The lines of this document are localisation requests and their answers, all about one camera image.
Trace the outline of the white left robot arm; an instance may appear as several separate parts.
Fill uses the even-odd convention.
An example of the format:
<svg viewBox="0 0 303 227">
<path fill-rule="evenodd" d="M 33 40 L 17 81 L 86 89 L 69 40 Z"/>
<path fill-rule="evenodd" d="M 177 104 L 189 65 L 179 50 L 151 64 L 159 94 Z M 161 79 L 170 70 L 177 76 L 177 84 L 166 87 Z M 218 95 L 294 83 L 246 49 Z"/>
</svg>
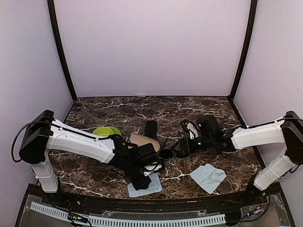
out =
<svg viewBox="0 0 303 227">
<path fill-rule="evenodd" d="M 61 187 L 49 160 L 49 151 L 61 150 L 89 157 L 118 168 L 126 174 L 136 190 L 147 189 L 152 182 L 149 175 L 163 168 L 151 143 L 136 145 L 119 134 L 99 136 L 88 133 L 54 118 L 54 112 L 45 110 L 17 133 L 24 134 L 20 161 L 28 163 L 48 198 L 56 206 L 63 206 L 67 196 Z"/>
</svg>

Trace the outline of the black round sunglasses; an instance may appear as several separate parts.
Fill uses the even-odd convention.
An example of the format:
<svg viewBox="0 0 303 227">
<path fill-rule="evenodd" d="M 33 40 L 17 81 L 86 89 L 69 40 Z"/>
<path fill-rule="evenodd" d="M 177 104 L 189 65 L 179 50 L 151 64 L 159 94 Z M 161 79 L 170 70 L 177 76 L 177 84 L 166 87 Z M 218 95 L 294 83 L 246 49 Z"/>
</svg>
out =
<svg viewBox="0 0 303 227">
<path fill-rule="evenodd" d="M 177 142 L 171 148 L 165 148 L 160 151 L 160 157 L 164 159 L 169 159 L 176 157 L 176 150 L 178 149 Z"/>
</svg>

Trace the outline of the plaid brown glasses case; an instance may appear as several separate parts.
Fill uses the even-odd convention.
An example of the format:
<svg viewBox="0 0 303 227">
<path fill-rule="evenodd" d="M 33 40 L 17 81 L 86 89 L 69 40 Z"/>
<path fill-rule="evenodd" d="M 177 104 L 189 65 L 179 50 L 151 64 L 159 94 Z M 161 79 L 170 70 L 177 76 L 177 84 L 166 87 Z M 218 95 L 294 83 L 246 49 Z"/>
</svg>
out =
<svg viewBox="0 0 303 227">
<path fill-rule="evenodd" d="M 133 144 L 136 144 L 138 146 L 143 146 L 143 145 L 151 143 L 156 152 L 158 152 L 160 150 L 160 144 L 157 140 L 146 137 L 144 135 L 137 134 L 137 133 L 131 134 L 130 142 Z"/>
</svg>

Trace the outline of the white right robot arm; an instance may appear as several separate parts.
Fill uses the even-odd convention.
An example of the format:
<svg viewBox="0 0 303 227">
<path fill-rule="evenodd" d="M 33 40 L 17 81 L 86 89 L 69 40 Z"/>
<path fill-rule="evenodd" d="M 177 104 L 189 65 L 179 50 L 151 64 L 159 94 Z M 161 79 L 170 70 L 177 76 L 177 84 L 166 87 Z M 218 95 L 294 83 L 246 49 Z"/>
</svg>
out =
<svg viewBox="0 0 303 227">
<path fill-rule="evenodd" d="M 207 150 L 222 153 L 266 144 L 285 145 L 282 153 L 252 178 L 241 198 L 246 205 L 252 205 L 261 191 L 303 164 L 303 120 L 294 111 L 271 122 L 227 130 L 219 126 L 214 115 L 205 115 L 195 123 L 183 120 L 180 124 L 189 137 L 179 139 L 171 148 L 179 158 Z"/>
</svg>

